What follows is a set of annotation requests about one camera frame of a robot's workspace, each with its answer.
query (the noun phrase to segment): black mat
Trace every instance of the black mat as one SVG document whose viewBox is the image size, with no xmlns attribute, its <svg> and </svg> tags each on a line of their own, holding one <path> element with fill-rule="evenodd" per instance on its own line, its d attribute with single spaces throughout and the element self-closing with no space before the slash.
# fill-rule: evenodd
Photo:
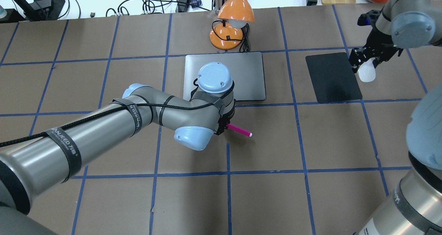
<svg viewBox="0 0 442 235">
<path fill-rule="evenodd" d="M 362 99 L 346 53 L 305 57 L 318 103 Z"/>
</svg>

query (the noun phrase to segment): light blue joint cap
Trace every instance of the light blue joint cap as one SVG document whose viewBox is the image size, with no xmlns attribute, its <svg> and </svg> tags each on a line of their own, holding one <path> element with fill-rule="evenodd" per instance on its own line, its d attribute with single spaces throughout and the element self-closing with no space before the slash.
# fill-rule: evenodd
<svg viewBox="0 0 442 235">
<path fill-rule="evenodd" d="M 205 149 L 213 136 L 213 131 L 198 126 L 184 126 L 175 130 L 175 140 L 193 150 Z"/>
<path fill-rule="evenodd" d="M 410 153 L 422 164 L 442 170 L 442 83 L 427 93 L 407 127 Z"/>
<path fill-rule="evenodd" d="M 401 13 L 391 23 L 393 43 L 403 49 L 426 45 L 436 32 L 436 23 L 427 14 L 418 11 Z"/>
<path fill-rule="evenodd" d="M 138 88 L 140 88 L 140 87 L 144 87 L 144 86 L 149 86 L 149 87 L 150 87 L 150 85 L 145 85 L 145 84 L 138 84 L 138 83 L 131 84 L 131 85 L 129 86 L 129 88 L 126 89 L 126 90 L 124 91 L 124 93 L 123 93 L 123 98 L 128 97 L 129 95 L 132 94 L 132 92 L 134 92 L 134 91 L 137 90 Z"/>
<path fill-rule="evenodd" d="M 218 94 L 229 90 L 233 80 L 229 69 L 221 62 L 210 62 L 198 72 L 198 85 L 204 92 Z"/>
</svg>

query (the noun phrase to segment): light bulb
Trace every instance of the light bulb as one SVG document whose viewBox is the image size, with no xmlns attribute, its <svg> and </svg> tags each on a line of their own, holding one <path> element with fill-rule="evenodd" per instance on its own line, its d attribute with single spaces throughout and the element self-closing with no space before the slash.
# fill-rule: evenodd
<svg viewBox="0 0 442 235">
<path fill-rule="evenodd" d="M 232 25 L 232 27 L 234 27 L 235 29 L 240 29 L 246 26 L 247 22 L 243 20 L 229 19 L 229 24 Z"/>
</svg>

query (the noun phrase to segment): orange desk lamp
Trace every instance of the orange desk lamp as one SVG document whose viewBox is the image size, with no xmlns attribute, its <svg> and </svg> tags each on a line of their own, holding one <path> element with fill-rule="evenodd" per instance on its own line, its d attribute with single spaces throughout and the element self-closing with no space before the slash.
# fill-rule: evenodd
<svg viewBox="0 0 442 235">
<path fill-rule="evenodd" d="M 209 38 L 212 45 L 224 50 L 237 47 L 243 39 L 241 28 L 247 22 L 254 22 L 253 10 L 247 0 L 227 0 L 218 18 L 223 21 L 215 27 L 212 24 Z"/>
</svg>

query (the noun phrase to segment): lamp base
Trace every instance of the lamp base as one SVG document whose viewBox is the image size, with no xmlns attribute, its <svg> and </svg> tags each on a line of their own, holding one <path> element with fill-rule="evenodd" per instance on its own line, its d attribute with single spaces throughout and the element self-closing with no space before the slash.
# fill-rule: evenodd
<svg viewBox="0 0 442 235">
<path fill-rule="evenodd" d="M 243 38 L 243 32 L 241 29 L 232 27 L 228 22 L 220 23 L 213 27 L 209 34 L 210 42 L 218 49 L 229 50 L 236 48 L 241 41 L 225 41 L 225 40 L 241 40 Z"/>
</svg>

